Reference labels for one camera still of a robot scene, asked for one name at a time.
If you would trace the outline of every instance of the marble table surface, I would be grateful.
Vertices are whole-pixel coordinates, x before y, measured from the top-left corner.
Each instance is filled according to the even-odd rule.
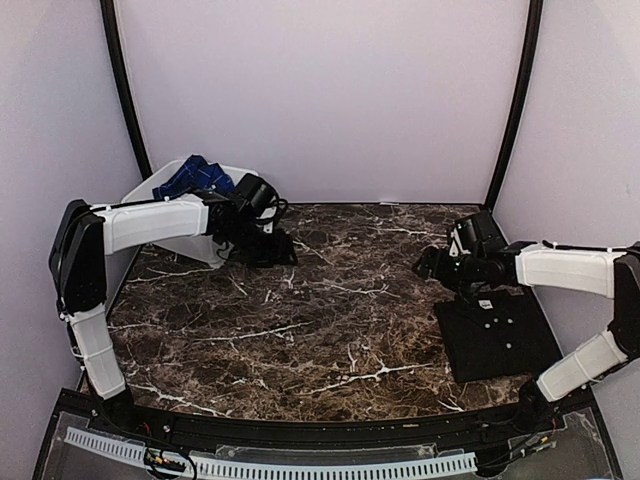
[[[412,263],[473,206],[294,205],[299,265],[219,270],[143,248],[109,318],[136,403],[287,421],[383,420],[517,400],[524,376],[456,384]]]

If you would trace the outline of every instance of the white container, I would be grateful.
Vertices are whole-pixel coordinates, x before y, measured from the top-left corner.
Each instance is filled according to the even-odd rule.
[[[160,185],[168,181],[178,171],[178,169],[185,161],[186,158],[174,160],[173,162],[166,164],[164,167],[162,167],[160,170],[158,170],[156,173],[154,173],[144,182],[138,185],[135,189],[133,189],[129,194],[127,194],[122,199],[122,202],[125,203],[135,202],[137,200],[152,199],[152,190],[155,187],[159,187]],[[225,173],[231,177],[233,183],[236,185],[246,173],[258,175],[258,172],[254,170],[228,167],[226,165],[220,166],[225,171]],[[158,247],[164,248],[166,250],[184,255],[185,257],[193,258],[194,260],[199,260],[201,262],[207,263],[212,269],[220,268],[224,264],[224,258],[221,258],[220,255],[218,255],[218,252],[220,252],[222,256],[226,256],[226,254],[228,253],[228,250],[225,250],[222,245],[218,245],[213,240],[211,240],[211,237],[203,235],[198,237],[171,238],[169,240],[156,242],[153,245],[157,245]]]

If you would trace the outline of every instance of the cable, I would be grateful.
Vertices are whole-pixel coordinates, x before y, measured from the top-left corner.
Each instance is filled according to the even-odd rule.
[[[480,293],[480,290],[482,290],[484,287],[486,287],[487,285],[489,285],[489,282],[482,282],[479,285],[477,285],[475,288],[473,287],[473,285],[469,286],[469,291],[468,292],[464,292],[462,290],[462,285],[458,285],[458,295],[460,296],[460,298],[462,298],[467,304],[474,306],[474,303],[471,303],[470,299],[474,299],[476,295],[478,295],[478,293]]]
[[[526,448],[523,448],[520,450],[520,455],[517,455],[513,458],[510,458],[509,460],[505,460],[504,462],[500,462],[498,464],[495,465],[491,465],[489,468],[504,468],[507,465],[511,465],[514,462],[517,462],[518,460],[520,460],[521,458],[525,458],[528,456],[531,456],[533,454],[539,453],[543,450],[546,450],[547,448],[553,448],[553,446],[555,445],[554,442],[549,442],[549,439],[552,437],[552,435],[546,436],[541,438],[536,444],[530,445]]]
[[[118,208],[124,208],[124,207],[136,207],[138,205],[147,205],[149,203],[160,203],[160,202],[164,202],[164,198],[151,198],[148,200],[136,200],[133,202],[123,202],[123,203],[114,203],[112,205],[109,205],[109,208],[111,210],[116,210]],[[93,210],[94,212],[99,212],[101,210],[106,210],[107,207],[100,207],[98,209]]]
[[[160,480],[174,480],[176,478],[179,478],[181,476],[181,473],[178,472],[177,475],[173,475],[170,473],[163,473],[160,472],[157,467],[156,467],[156,462],[157,463],[164,463],[165,461],[167,461],[164,458],[164,449],[161,449],[160,452],[158,453],[156,458],[153,458],[153,454],[149,451],[149,449],[147,448],[147,451],[145,453],[145,460],[147,460],[149,463],[145,463],[146,465],[149,465],[149,467],[151,467],[151,471],[152,476],[160,479]]]
[[[137,433],[133,433],[133,432],[129,432],[127,430],[125,430],[122,427],[119,427],[118,425],[116,425],[113,420],[111,420],[111,418],[109,417],[109,415],[107,414],[107,412],[105,412],[104,407],[102,406],[102,402],[100,397],[98,397],[97,392],[95,391],[95,389],[93,388],[93,385],[91,385],[91,382],[87,382],[88,386],[89,386],[89,391],[91,392],[91,396],[93,397],[94,402],[96,403],[97,407],[98,407],[98,412],[100,413],[100,415],[102,415],[102,417],[107,421],[107,423],[109,425],[111,425],[113,428],[115,428],[116,430],[118,430],[120,433],[122,433],[124,436],[128,437],[128,438],[132,438],[132,439],[137,439],[140,440],[141,442],[143,442],[145,444],[145,446],[147,448],[149,448],[149,444],[151,443],[156,443],[159,446],[162,447],[168,447],[169,451],[172,451],[174,453],[177,453],[178,455],[180,455],[182,458],[184,458],[187,462],[189,462],[189,464],[191,464],[191,468],[193,469],[193,476],[191,477],[191,480],[198,480],[198,470],[196,467],[196,463],[193,461],[193,459],[189,456],[189,454],[185,453],[183,451],[183,449],[181,447],[177,447],[175,445],[172,445],[169,442],[165,442],[164,440],[160,440],[157,438],[153,438],[153,437],[145,437],[143,435],[138,435]],[[164,448],[160,450],[161,455],[164,452]]]
[[[518,418],[518,415],[520,414],[520,410],[516,410],[516,412],[511,415],[510,418],[506,419],[506,420],[500,420],[497,422],[487,422],[487,421],[478,421],[477,423],[483,424],[483,425],[488,425],[490,427],[499,427],[499,426],[503,426],[503,425],[509,425],[510,423],[512,423],[516,418]]]
[[[229,250],[229,240],[225,240],[224,243],[222,244],[222,246],[216,250],[216,256],[220,259],[220,260],[224,260],[225,262],[227,260],[229,260],[229,257],[231,256],[231,251],[229,250],[229,253],[227,253],[227,257],[223,257],[222,255],[220,255],[222,252],[225,252]]]
[[[627,247],[585,247],[580,245],[558,245],[548,240],[542,240],[542,245],[553,250],[580,250],[585,252],[628,252]]]
[[[279,196],[276,196],[276,199],[273,202],[271,202],[267,208],[274,208],[274,207],[276,211],[272,216],[267,218],[256,218],[253,221],[253,223],[255,223],[256,225],[264,226],[273,222],[273,226],[275,227],[280,221],[280,219],[284,216],[284,214],[289,209],[289,202],[284,198],[280,198]]]
[[[518,442],[518,444],[516,444],[514,447],[512,447],[511,449],[509,449],[509,451],[507,451],[506,453],[500,455],[497,458],[494,458],[491,461],[485,462],[485,463],[481,463],[478,465],[478,467],[489,467],[489,468],[498,468],[501,466],[505,466],[505,465],[510,465],[511,463],[513,463],[514,461],[522,458],[520,457],[514,457],[514,458],[509,458],[507,460],[505,460],[504,462],[500,462],[500,463],[496,463],[499,462],[500,460],[502,460],[503,458],[507,458],[510,457],[513,453],[517,452],[518,450],[520,450],[524,445],[526,445],[533,437],[535,437],[536,435],[539,435],[540,432],[542,431],[542,428],[544,428],[544,426],[546,425],[546,423],[551,420],[552,424],[553,424],[553,431],[552,433],[545,438],[551,438],[553,435],[555,435],[556,431],[557,431],[557,424],[556,424],[556,420],[555,420],[555,414],[557,413],[554,412],[553,416],[551,417],[551,419],[545,419],[542,422],[538,423],[538,425],[536,425],[536,428],[534,429],[533,433],[531,433],[530,435],[528,435],[524,440]]]

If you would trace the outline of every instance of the blue cloth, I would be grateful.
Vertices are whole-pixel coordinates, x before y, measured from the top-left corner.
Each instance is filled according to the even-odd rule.
[[[213,188],[216,192],[227,193],[231,192],[235,185],[220,165],[209,164],[200,155],[191,155],[167,182],[153,189],[153,198],[173,199],[195,188]]]

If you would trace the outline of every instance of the lavender wall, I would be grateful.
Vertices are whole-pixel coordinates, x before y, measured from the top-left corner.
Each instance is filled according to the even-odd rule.
[[[98,1],[0,7],[0,477],[31,478],[58,392],[79,377],[47,256],[67,202],[139,181]],[[110,287],[130,255],[108,267]]]
[[[200,152],[293,201],[484,200],[526,0],[118,4],[155,168]]]
[[[640,240],[640,4],[545,2],[523,122],[496,217],[510,240]],[[537,289],[565,352],[612,302]],[[640,362],[595,388],[625,478],[640,478]]]

